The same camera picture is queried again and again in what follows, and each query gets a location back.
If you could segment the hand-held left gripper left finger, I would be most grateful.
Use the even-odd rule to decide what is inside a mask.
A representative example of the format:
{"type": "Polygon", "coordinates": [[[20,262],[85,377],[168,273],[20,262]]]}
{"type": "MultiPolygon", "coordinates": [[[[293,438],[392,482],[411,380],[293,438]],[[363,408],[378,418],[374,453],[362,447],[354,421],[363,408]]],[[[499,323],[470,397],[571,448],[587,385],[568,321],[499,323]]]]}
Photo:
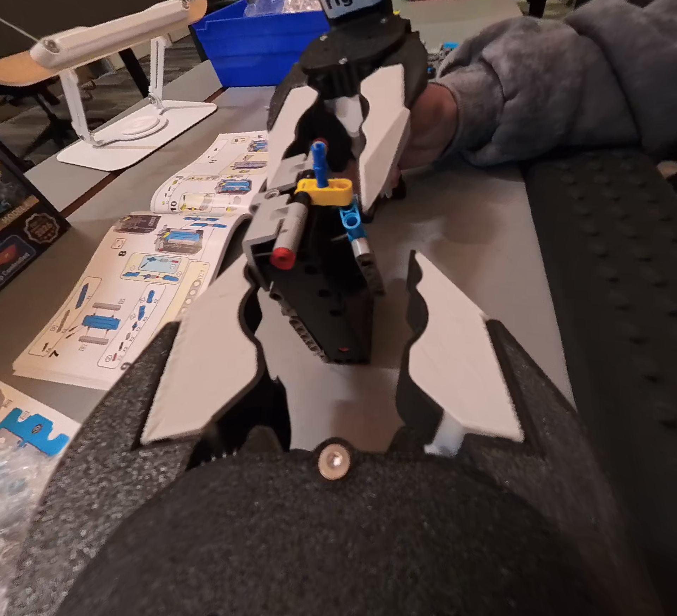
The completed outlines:
{"type": "Polygon", "coordinates": [[[256,337],[258,290],[242,255],[182,317],[142,445],[202,436],[259,382],[266,363],[256,337]]]}

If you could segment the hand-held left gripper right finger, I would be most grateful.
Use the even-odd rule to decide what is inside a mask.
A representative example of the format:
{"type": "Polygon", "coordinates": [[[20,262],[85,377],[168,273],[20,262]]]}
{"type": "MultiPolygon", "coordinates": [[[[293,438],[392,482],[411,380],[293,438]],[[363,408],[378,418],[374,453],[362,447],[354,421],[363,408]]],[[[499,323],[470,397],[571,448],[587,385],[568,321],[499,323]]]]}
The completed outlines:
{"type": "Polygon", "coordinates": [[[524,442],[484,311],[421,252],[410,253],[403,421],[424,451],[454,456],[467,435],[524,442]]]}

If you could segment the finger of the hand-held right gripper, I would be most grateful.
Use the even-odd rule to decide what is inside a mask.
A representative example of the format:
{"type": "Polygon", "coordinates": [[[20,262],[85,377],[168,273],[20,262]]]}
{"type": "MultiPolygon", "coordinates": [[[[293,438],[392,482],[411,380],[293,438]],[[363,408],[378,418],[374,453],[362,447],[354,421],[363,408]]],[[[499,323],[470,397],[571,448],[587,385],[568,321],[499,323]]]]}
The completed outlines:
{"type": "Polygon", "coordinates": [[[361,81],[360,97],[368,112],[361,131],[364,147],[358,158],[360,205],[370,210],[389,187],[410,129],[405,106],[405,73],[402,64],[383,66],[361,81]]]}
{"type": "Polygon", "coordinates": [[[267,189],[276,187],[275,176],[285,158],[286,150],[296,139],[298,123],[317,102],[318,96],[317,90],[308,85],[294,87],[284,99],[273,126],[268,128],[267,189]]]}

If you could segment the black and grey brick assembly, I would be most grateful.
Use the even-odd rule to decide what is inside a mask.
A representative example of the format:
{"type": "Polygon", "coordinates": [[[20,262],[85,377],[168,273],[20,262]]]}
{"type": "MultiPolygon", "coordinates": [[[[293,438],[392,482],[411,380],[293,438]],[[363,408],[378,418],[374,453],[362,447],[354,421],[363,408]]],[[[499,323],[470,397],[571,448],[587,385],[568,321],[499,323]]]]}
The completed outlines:
{"type": "Polygon", "coordinates": [[[325,362],[371,359],[374,297],[343,229],[339,208],[355,196],[330,170],[324,140],[285,159],[273,189],[258,195],[243,241],[251,276],[309,350],[325,362]]]}

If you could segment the person's right forearm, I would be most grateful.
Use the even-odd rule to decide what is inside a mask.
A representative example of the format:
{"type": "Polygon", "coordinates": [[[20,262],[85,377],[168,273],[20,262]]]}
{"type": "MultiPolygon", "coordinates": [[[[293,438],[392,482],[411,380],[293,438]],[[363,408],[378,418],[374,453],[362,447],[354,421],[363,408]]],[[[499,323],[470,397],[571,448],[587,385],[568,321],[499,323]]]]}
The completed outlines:
{"type": "Polygon", "coordinates": [[[676,159],[676,0],[591,0],[561,21],[507,19],[446,56],[458,107],[444,155],[475,166],[557,148],[676,159]]]}

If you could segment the grey desk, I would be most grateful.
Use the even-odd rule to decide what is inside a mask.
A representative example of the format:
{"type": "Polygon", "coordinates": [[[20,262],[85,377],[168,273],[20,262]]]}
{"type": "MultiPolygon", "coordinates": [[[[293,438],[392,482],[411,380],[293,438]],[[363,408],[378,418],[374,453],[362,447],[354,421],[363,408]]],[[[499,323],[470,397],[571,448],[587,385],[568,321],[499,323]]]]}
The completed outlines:
{"type": "MultiPolygon", "coordinates": [[[[30,172],[36,186],[66,212],[71,229],[1,291],[1,381],[82,422],[102,391],[12,373],[12,364],[55,314],[116,219],[149,208],[170,175],[201,155],[219,133],[266,123],[271,87],[222,94],[209,62],[173,81],[178,98],[216,96],[204,122],[112,180],[54,158],[30,172]]],[[[527,192],[515,166],[478,170],[441,164],[407,176],[407,196],[389,202],[368,229],[386,282],[379,300],[370,366],[334,366],[312,355],[280,308],[262,292],[257,331],[271,375],[284,383],[292,446],[309,449],[343,437],[361,450],[383,450],[400,419],[395,387],[404,344],[405,277],[411,250],[422,252],[491,318],[500,320],[573,405],[559,327],[527,192]]]]}

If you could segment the white desk lamp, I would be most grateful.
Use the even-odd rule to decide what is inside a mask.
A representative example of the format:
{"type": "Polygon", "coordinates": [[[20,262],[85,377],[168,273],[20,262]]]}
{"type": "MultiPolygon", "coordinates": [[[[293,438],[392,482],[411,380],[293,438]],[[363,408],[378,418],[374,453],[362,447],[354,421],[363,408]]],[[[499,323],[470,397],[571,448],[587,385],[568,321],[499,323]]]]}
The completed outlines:
{"type": "Polygon", "coordinates": [[[30,57],[40,67],[58,73],[72,129],[78,138],[56,155],[61,163],[103,172],[126,169],[216,111],[216,105],[209,102],[163,98],[170,32],[201,19],[198,1],[159,1],[144,10],[94,26],[78,26],[34,38],[30,57]],[[92,131],[75,70],[144,41],[150,42],[147,103],[108,127],[92,131]]]}

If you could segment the person's right hand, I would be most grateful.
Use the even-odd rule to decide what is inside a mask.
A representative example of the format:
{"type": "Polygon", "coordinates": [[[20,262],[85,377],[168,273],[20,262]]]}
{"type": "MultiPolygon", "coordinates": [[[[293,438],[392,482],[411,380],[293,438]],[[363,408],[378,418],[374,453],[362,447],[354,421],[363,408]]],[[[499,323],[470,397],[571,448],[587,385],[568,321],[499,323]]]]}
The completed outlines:
{"type": "Polygon", "coordinates": [[[452,142],[458,127],[458,106],[449,88],[429,83],[410,111],[410,131],[391,175],[396,187],[403,172],[426,168],[452,142]]]}

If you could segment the blue plastic bin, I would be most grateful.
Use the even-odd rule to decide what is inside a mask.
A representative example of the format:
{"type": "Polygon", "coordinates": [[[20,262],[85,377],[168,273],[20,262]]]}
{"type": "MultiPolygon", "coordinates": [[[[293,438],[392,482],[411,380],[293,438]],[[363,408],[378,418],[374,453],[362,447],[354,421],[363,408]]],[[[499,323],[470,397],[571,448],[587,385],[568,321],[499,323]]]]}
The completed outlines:
{"type": "Polygon", "coordinates": [[[246,6],[239,0],[192,26],[226,89],[279,85],[309,43],[329,31],[322,11],[248,17],[246,6]]]}

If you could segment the pile of loose bricks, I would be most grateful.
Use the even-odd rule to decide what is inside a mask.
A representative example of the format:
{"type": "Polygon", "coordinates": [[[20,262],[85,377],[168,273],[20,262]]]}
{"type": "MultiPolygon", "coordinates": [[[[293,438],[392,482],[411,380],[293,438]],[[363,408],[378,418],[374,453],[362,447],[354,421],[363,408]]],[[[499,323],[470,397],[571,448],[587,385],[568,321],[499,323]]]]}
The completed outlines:
{"type": "Polygon", "coordinates": [[[459,43],[456,42],[445,42],[435,48],[433,51],[428,52],[427,56],[427,77],[429,80],[432,80],[436,77],[440,66],[444,62],[445,58],[455,51],[459,46],[459,43]]]}

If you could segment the building instruction booklet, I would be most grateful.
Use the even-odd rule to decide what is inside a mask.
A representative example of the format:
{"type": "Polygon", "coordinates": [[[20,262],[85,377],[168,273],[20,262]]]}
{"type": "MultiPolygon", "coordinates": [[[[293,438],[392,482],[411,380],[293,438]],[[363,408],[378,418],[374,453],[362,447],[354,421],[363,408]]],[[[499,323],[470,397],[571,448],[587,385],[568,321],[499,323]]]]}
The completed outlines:
{"type": "Polygon", "coordinates": [[[13,373],[109,390],[216,278],[264,188],[268,161],[266,131],[218,135],[155,191],[148,211],[114,223],[13,373]]]}

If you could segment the black perforated pad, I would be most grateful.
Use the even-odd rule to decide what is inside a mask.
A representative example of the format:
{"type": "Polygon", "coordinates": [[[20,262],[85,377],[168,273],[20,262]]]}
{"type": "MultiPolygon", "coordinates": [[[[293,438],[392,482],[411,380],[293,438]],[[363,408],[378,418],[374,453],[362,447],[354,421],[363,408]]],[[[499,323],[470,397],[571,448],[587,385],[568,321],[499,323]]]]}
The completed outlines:
{"type": "Polygon", "coordinates": [[[580,417],[676,614],[676,190],[637,150],[520,166],[580,417]]]}

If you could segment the blue sticker sheet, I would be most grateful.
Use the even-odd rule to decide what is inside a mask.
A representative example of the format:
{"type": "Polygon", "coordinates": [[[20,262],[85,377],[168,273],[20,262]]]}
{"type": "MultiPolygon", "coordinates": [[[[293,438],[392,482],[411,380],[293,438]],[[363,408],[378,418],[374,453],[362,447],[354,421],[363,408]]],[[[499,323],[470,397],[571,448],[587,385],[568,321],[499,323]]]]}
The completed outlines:
{"type": "Polygon", "coordinates": [[[57,410],[1,383],[1,447],[24,449],[57,461],[80,424],[57,410]]]}

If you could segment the dark printed toy box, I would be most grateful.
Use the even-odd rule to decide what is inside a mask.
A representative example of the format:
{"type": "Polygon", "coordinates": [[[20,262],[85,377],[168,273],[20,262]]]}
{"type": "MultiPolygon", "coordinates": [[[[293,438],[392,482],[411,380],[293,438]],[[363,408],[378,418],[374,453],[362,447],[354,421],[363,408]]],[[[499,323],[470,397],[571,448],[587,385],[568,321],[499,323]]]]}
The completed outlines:
{"type": "Polygon", "coordinates": [[[1,288],[71,228],[1,145],[1,288]]]}

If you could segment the crinkled clear plastic bag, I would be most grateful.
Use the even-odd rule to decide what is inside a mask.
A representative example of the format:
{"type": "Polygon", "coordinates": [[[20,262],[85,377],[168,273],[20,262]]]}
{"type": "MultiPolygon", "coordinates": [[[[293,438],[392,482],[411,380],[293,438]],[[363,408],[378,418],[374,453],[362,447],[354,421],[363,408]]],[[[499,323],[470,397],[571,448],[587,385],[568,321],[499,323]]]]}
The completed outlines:
{"type": "Polygon", "coordinates": [[[36,505],[55,467],[55,459],[1,432],[1,609],[16,572],[18,557],[36,505]]]}

